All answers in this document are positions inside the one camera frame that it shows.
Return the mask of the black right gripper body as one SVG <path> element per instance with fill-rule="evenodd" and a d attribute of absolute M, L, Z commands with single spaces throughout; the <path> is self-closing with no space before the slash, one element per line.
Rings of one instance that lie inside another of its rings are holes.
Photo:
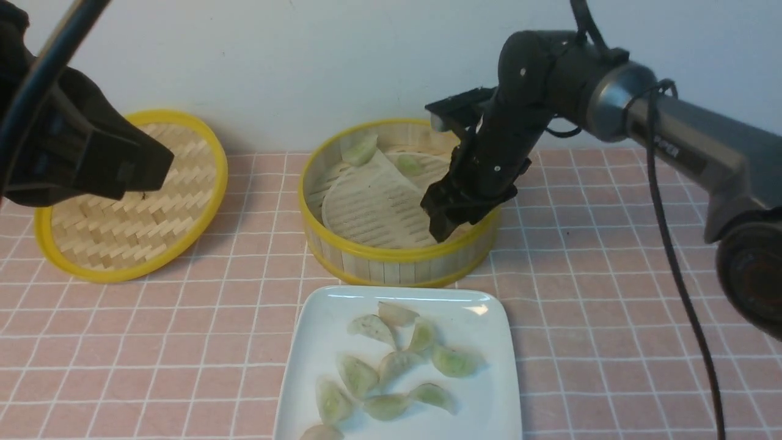
<path fill-rule="evenodd" d="M 531 165 L 530 145 L 461 143 L 451 153 L 448 171 L 430 184 L 420 206 L 428 231 L 438 243 L 463 225 L 475 225 L 517 194 L 516 180 Z"/>

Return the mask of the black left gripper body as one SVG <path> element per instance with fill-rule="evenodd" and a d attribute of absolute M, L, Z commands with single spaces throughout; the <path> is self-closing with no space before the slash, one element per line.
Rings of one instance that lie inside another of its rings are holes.
<path fill-rule="evenodd" d="M 27 12 L 2 2 L 1 189 L 29 208 L 94 195 L 120 200 L 162 188 L 174 154 L 117 112 L 100 87 L 69 67 L 108 6 L 75 1 L 34 55 Z"/>

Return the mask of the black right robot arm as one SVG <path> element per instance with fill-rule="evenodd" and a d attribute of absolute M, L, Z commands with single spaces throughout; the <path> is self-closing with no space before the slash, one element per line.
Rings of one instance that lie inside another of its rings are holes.
<path fill-rule="evenodd" d="M 729 303 L 780 339 L 781 139 L 662 92 L 653 71 L 621 48 L 601 51 L 574 31 L 511 34 L 498 85 L 430 103 L 436 131 L 459 145 L 421 207 L 444 242 L 517 193 L 530 152 L 551 120 L 565 118 L 604 142 L 633 139 L 707 192 L 704 242 Z"/>

